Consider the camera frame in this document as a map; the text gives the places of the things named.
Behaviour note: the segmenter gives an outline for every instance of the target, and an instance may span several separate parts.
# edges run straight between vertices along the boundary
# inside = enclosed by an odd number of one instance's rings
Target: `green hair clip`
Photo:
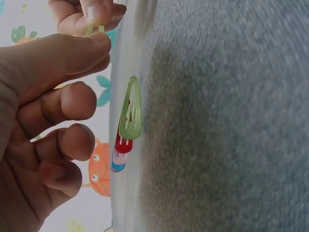
[[[87,32],[86,32],[86,36],[89,36],[92,34],[94,27],[95,27],[94,25],[89,25]],[[99,32],[105,33],[104,25],[99,25],[98,30]]]
[[[132,87],[134,88],[134,101],[130,101]],[[141,134],[140,89],[136,76],[130,77],[126,89],[126,96],[120,114],[119,134],[127,140],[136,139]]]

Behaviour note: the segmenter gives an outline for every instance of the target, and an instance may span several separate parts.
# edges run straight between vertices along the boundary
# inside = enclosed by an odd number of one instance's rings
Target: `cartoon wallpaper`
[[[0,46],[18,46],[56,33],[47,2],[47,0],[0,0]],[[117,29],[107,34],[113,48]],[[113,232],[110,173],[124,169],[127,156],[117,152],[113,158],[114,162],[109,157],[111,68],[112,63],[106,70],[81,79],[92,87],[98,99],[94,116],[81,121],[95,134],[95,149],[89,161],[75,161],[83,173],[80,192],[74,199],[56,209],[46,219],[40,232]],[[68,127],[73,123],[63,122],[57,128]],[[54,129],[45,131],[34,140],[39,140]]]

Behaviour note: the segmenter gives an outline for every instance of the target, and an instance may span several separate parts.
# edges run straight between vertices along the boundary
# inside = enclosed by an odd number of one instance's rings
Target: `gray carpet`
[[[111,147],[131,75],[143,129],[112,175],[114,232],[308,232],[309,2],[126,5]]]

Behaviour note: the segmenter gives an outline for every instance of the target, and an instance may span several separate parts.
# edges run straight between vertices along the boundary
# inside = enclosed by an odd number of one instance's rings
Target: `hand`
[[[88,25],[105,25],[105,30],[117,27],[126,7],[113,0],[49,0],[60,33],[84,36]]]
[[[107,35],[52,35],[0,48],[0,231],[37,232],[46,217],[82,184],[71,160],[87,160],[94,135],[83,125],[54,130],[65,120],[90,118],[96,95],[83,82],[57,85],[109,64]]]

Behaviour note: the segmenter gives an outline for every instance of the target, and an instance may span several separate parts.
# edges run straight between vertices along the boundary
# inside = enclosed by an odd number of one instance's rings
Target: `fingernail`
[[[96,3],[87,8],[87,19],[90,22],[96,22],[100,19],[101,14],[106,12],[106,6],[102,3]]]
[[[103,43],[108,40],[108,36],[105,33],[101,32],[90,35],[90,38],[97,43]]]
[[[51,164],[50,168],[52,170],[52,178],[54,180],[62,178],[65,176],[65,170],[62,166],[58,164]]]
[[[95,141],[95,136],[94,134],[92,133],[92,131],[89,129],[89,127],[81,124],[82,128],[89,134],[89,137],[91,139],[91,143],[92,143],[92,151],[91,151],[91,154],[93,153],[93,150],[95,148],[95,144],[96,144],[96,141]]]

